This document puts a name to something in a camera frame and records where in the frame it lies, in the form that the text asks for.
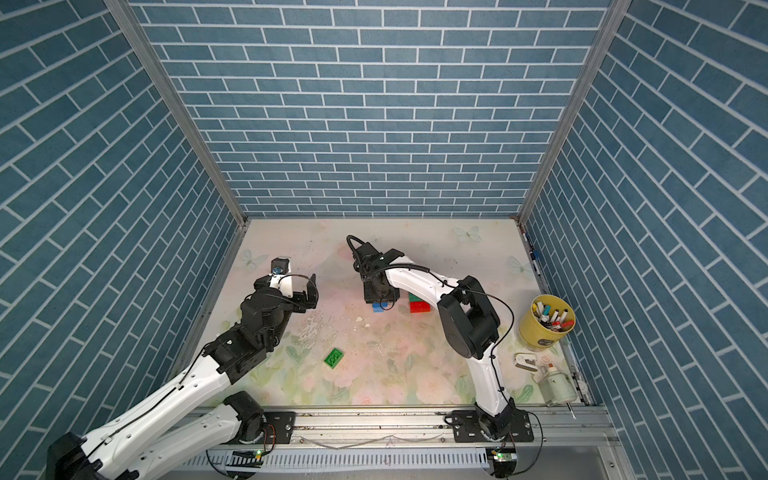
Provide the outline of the red lego brick front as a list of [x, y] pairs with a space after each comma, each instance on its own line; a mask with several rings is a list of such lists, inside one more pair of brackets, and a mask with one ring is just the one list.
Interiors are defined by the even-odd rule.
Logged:
[[427, 313], [431, 311], [431, 305], [424, 301], [414, 301], [409, 303], [411, 314]]

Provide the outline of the green square lego brick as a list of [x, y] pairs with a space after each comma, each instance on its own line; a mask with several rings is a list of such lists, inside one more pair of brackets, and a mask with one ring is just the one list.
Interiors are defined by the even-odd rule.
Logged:
[[344, 357], [344, 353], [338, 349], [333, 348], [324, 359], [324, 363], [331, 369], [335, 369]]

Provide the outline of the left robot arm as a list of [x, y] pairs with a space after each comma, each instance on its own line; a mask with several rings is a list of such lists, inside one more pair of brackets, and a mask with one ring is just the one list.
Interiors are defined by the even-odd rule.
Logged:
[[244, 391], [194, 421], [179, 422], [262, 363], [279, 345], [292, 314], [316, 308], [315, 276], [299, 292], [292, 277], [257, 279], [241, 303], [240, 321], [205, 344], [176, 377], [105, 425], [55, 440], [47, 451], [46, 478], [157, 479], [211, 447], [257, 441], [264, 410]]

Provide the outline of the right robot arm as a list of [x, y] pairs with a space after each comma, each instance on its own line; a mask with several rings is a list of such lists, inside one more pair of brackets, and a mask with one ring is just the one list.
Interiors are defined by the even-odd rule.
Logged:
[[392, 305], [404, 290], [436, 308], [448, 344], [467, 360], [481, 430], [491, 440], [509, 437], [520, 414], [505, 392], [497, 365], [496, 349], [503, 337], [491, 303], [495, 297], [472, 276], [455, 279], [437, 274], [397, 249], [382, 253], [354, 235], [347, 236], [346, 243], [366, 303]]

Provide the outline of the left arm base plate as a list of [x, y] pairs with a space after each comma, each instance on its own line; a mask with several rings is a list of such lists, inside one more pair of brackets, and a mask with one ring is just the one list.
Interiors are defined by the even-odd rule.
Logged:
[[294, 411], [267, 411], [244, 420], [235, 441], [240, 444], [289, 444], [297, 414]]

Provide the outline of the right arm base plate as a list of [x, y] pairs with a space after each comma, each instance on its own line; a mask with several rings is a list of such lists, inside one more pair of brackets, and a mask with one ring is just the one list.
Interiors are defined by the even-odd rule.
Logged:
[[532, 442], [535, 438], [529, 414], [513, 409], [490, 417], [479, 410], [454, 410], [444, 417], [456, 443]]

